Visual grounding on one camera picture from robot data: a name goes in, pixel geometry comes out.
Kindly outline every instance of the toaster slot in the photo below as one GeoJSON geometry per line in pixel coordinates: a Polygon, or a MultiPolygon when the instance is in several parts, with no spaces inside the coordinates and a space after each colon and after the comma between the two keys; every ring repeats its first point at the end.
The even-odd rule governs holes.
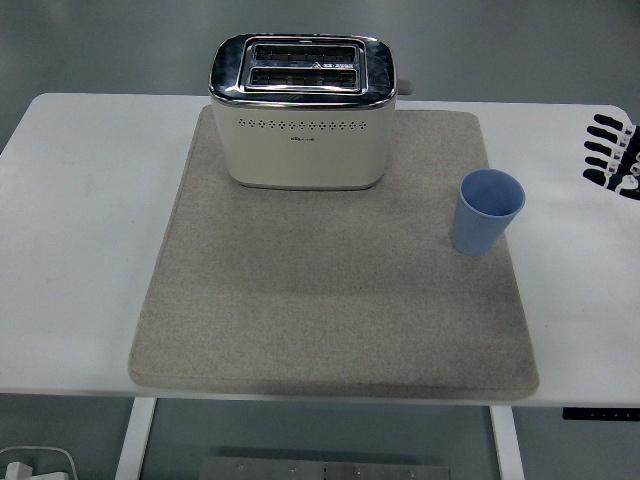
{"type": "Polygon", "coordinates": [[[330,87],[358,90],[357,75],[350,69],[254,68],[251,87],[330,87]]]}
{"type": "Polygon", "coordinates": [[[258,44],[256,60],[281,62],[354,63],[356,49],[348,45],[258,44]]]}

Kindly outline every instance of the white power adapter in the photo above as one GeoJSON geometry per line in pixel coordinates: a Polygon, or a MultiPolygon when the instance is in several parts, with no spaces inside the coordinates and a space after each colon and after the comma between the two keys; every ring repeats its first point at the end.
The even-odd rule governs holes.
{"type": "Polygon", "coordinates": [[[12,462],[7,465],[7,473],[4,480],[69,480],[69,475],[64,472],[45,473],[32,476],[33,468],[20,462],[12,462]]]}

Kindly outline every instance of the black robot finger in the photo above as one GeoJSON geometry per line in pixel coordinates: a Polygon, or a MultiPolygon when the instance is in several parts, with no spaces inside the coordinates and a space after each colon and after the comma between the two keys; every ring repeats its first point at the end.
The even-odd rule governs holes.
{"type": "Polygon", "coordinates": [[[606,160],[603,160],[602,158],[597,158],[597,157],[587,157],[584,159],[584,161],[587,162],[589,165],[593,165],[594,167],[599,167],[603,170],[607,170],[610,165],[610,162],[607,162],[606,160]]]}
{"type": "Polygon", "coordinates": [[[626,148],[631,144],[640,144],[640,129],[638,129],[636,125],[625,125],[615,118],[600,114],[594,115],[593,119],[600,125],[611,127],[614,130],[620,132],[618,140],[614,143],[620,145],[621,147],[626,148]]]}
{"type": "Polygon", "coordinates": [[[593,119],[598,122],[600,125],[606,125],[607,127],[614,128],[619,132],[622,132],[624,128],[624,123],[616,120],[615,118],[608,117],[606,115],[596,114],[593,119]]]}
{"type": "Polygon", "coordinates": [[[589,132],[594,137],[604,138],[605,140],[618,145],[618,135],[616,135],[615,133],[611,133],[604,128],[590,126],[587,127],[587,132],[589,132]]]}
{"type": "Polygon", "coordinates": [[[613,149],[610,147],[607,147],[605,145],[602,145],[600,143],[596,143],[596,142],[584,142],[584,146],[587,147],[588,150],[591,150],[592,152],[598,152],[598,153],[602,153],[603,155],[606,155],[607,157],[611,157],[613,154],[613,149]]]}
{"type": "Polygon", "coordinates": [[[612,174],[588,168],[582,173],[582,176],[623,197],[640,200],[640,182],[633,175],[612,174]]]}

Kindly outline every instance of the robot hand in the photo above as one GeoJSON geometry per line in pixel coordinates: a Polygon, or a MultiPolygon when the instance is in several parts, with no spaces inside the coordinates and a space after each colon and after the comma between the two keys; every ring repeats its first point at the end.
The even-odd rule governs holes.
{"type": "Polygon", "coordinates": [[[593,119],[608,128],[592,125],[587,132],[605,144],[587,141],[584,146],[604,158],[586,157],[585,162],[597,168],[587,168],[582,175],[619,195],[640,200],[640,128],[605,115],[593,119]]]}

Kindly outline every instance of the gray floor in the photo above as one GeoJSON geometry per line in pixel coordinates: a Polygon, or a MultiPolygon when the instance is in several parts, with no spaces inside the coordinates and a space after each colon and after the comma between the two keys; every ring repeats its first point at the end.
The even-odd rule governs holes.
{"type": "Polygon", "coordinates": [[[160,400],[143,480],[197,478],[208,456],[447,467],[499,479],[488,407],[160,400]]]}
{"type": "MultiPolygon", "coordinates": [[[[25,445],[63,448],[80,479],[112,480],[132,405],[129,398],[0,395],[0,450],[25,445]]],[[[0,478],[11,462],[26,463],[34,475],[72,473],[62,453],[13,450],[0,455],[0,478]]]]}
{"type": "Polygon", "coordinates": [[[514,408],[527,480],[640,477],[640,423],[563,420],[560,408],[514,408]]]}
{"type": "MultiPolygon", "coordinates": [[[[206,95],[217,46],[246,32],[378,37],[392,47],[400,76],[414,83],[413,100],[613,104],[640,122],[637,0],[5,0],[0,2],[0,148],[41,93],[206,95]]],[[[37,428],[45,417],[32,412],[51,411],[53,404],[32,400],[37,407],[17,405],[11,415],[37,428]]],[[[0,397],[0,404],[5,401],[12,398],[0,397]]],[[[519,430],[535,431],[538,439],[525,440],[525,468],[530,478],[587,478],[571,462],[579,462],[581,452],[591,455],[588,448],[567,451],[568,464],[557,470],[562,475],[531,470],[538,465],[546,474],[554,465],[560,468],[557,462],[532,460],[535,452],[548,451],[552,443],[545,438],[564,435],[565,424],[553,413],[558,411],[516,416],[519,430]]],[[[13,444],[2,427],[3,415],[0,410],[0,438],[13,444]]],[[[88,436],[95,434],[92,429],[79,426],[76,435],[95,438],[88,436]]],[[[573,434],[585,441],[597,437],[602,445],[629,441],[635,448],[638,441],[637,429],[591,424],[573,428],[573,434]]],[[[550,454],[562,451],[558,445],[550,454]]],[[[602,465],[619,478],[637,475],[629,470],[637,464],[602,457],[602,465]]]]}

